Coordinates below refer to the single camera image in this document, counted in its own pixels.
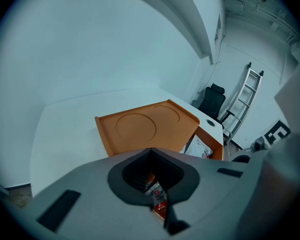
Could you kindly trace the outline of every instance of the orange tray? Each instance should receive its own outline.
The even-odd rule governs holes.
[[[145,148],[179,152],[200,124],[170,99],[94,119],[109,157]]]

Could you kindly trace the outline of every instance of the aluminum ladder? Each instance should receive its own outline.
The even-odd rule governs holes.
[[[258,91],[259,91],[259,88],[260,88],[261,80],[264,76],[264,71],[261,71],[260,73],[257,73],[257,72],[255,72],[251,69],[251,62],[249,63],[247,69],[248,69],[248,72],[246,73],[245,80],[244,80],[242,86],[240,87],[239,92],[236,94],[236,96],[233,99],[231,105],[225,111],[225,113],[223,114],[223,116],[220,119],[220,122],[223,123],[231,115],[235,119],[238,120],[238,122],[236,123],[236,125],[235,125],[235,127],[233,128],[232,131],[224,128],[224,130],[226,130],[229,133],[229,136],[224,140],[223,146],[226,146],[232,140],[232,138],[237,133],[237,131],[239,130],[241,124],[243,123],[244,119],[247,116],[247,113],[248,113],[249,109],[251,108],[252,104],[255,101],[255,98],[256,98],[256,96],[258,94]],[[253,77],[256,78],[256,83],[255,83],[254,87],[251,87],[250,85],[247,84],[249,76],[253,76]],[[242,94],[244,88],[248,88],[252,92],[252,95],[250,96],[250,99],[249,99],[248,102],[244,102],[242,99],[240,99],[240,95]],[[239,101],[243,105],[245,105],[245,108],[244,108],[244,111],[243,111],[241,117],[237,117],[234,113],[232,113],[230,111],[231,108],[234,106],[236,101]]]

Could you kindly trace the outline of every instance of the black office chair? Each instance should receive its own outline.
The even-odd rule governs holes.
[[[207,116],[216,120],[221,125],[222,123],[219,122],[217,117],[219,115],[221,106],[226,99],[224,93],[225,93],[224,88],[213,83],[211,87],[205,88],[203,101],[198,108],[201,112],[205,113]]]

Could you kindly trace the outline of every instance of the wire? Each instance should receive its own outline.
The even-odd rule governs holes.
[[[221,42],[220,42],[220,48],[219,48],[218,58],[216,59],[216,63],[215,63],[215,65],[214,65],[214,68],[213,68],[213,70],[212,70],[212,73],[211,73],[211,75],[210,75],[210,78],[209,78],[208,82],[206,82],[205,86],[202,88],[202,90],[200,91],[200,93],[206,88],[206,86],[208,85],[208,83],[209,83],[209,81],[210,81],[212,75],[213,75],[214,72],[215,72],[215,69],[216,69],[216,66],[217,66],[217,63],[218,63],[218,60],[219,60],[219,56],[220,56],[221,44],[222,44],[222,41],[225,39],[226,34],[227,34],[227,18],[225,18],[225,31],[224,31],[224,36],[223,36],[223,38],[222,38],[222,40],[221,40]]]

